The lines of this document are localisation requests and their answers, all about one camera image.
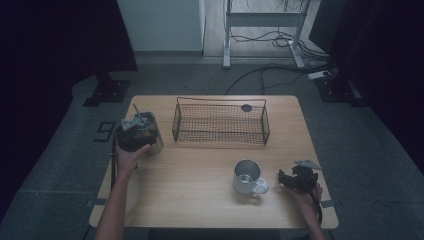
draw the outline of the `person's left hand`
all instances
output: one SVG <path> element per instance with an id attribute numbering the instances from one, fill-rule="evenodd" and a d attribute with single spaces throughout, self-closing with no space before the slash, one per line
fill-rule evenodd
<path id="1" fill-rule="evenodd" d="M 117 175 L 116 179 L 129 180 L 132 172 L 137 166 L 138 159 L 147 151 L 149 151 L 151 146 L 145 145 L 142 148 L 138 149 L 135 152 L 127 152 L 122 150 L 119 145 L 116 146 L 116 165 L 117 165 Z"/>

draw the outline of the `gray floor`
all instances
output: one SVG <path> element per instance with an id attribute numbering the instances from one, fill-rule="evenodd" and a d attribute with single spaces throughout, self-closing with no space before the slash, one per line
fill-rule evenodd
<path id="1" fill-rule="evenodd" d="M 96 80 L 74 87 L 67 115 L 1 223 L 0 239 L 83 239 L 109 160 L 110 142 L 93 141 L 106 137 L 97 128 L 125 116 L 132 96 L 222 95 L 238 77 L 269 63 L 238 60 L 224 70 L 213 58 L 138 60 L 138 73 L 112 75 L 132 81 L 123 103 L 82 107 Z M 270 71 L 264 77 L 272 85 L 297 76 Z M 257 75 L 240 81 L 230 94 L 259 94 Z M 323 103 L 306 76 L 265 94 L 299 99 L 340 221 L 326 232 L 329 239 L 424 239 L 424 177 L 371 109 Z M 148 231 L 127 229 L 126 239 L 146 239 Z M 94 232 L 90 229 L 86 239 Z M 280 231 L 281 239 L 299 235 L 302 231 Z"/>

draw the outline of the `white wall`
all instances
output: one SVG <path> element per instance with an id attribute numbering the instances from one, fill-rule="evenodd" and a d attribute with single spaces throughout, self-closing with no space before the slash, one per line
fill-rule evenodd
<path id="1" fill-rule="evenodd" d="M 133 51 L 202 51 L 204 0 L 118 0 Z"/>

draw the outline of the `black stand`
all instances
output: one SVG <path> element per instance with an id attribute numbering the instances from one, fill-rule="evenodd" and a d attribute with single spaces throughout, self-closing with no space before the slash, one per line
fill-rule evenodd
<path id="1" fill-rule="evenodd" d="M 112 80 L 109 73 L 97 63 L 94 73 L 99 81 L 91 98 L 87 98 L 84 107 L 97 107 L 100 103 L 121 103 L 127 93 L 130 81 Z"/>
<path id="2" fill-rule="evenodd" d="M 348 47 L 346 56 L 343 61 L 339 63 L 339 72 L 333 79 L 321 79 L 316 80 L 318 91 L 321 95 L 323 102 L 340 102 L 340 103 L 351 103 L 354 107 L 366 107 L 365 98 L 361 95 L 352 80 L 352 74 L 354 72 L 354 64 L 358 58 L 358 51 L 363 44 L 365 35 L 370 31 L 372 24 L 374 23 L 379 10 L 381 9 L 383 1 L 376 1 L 371 7 L 369 13 L 366 15 L 364 22 L 361 24 L 361 28 L 353 39 L 351 44 L 347 44 Z"/>

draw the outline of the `black wire basket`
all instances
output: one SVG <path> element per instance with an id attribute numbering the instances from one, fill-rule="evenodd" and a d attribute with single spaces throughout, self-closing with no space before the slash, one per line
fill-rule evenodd
<path id="1" fill-rule="evenodd" d="M 265 99 L 177 98 L 176 142 L 239 142 L 266 145 L 270 131 Z"/>

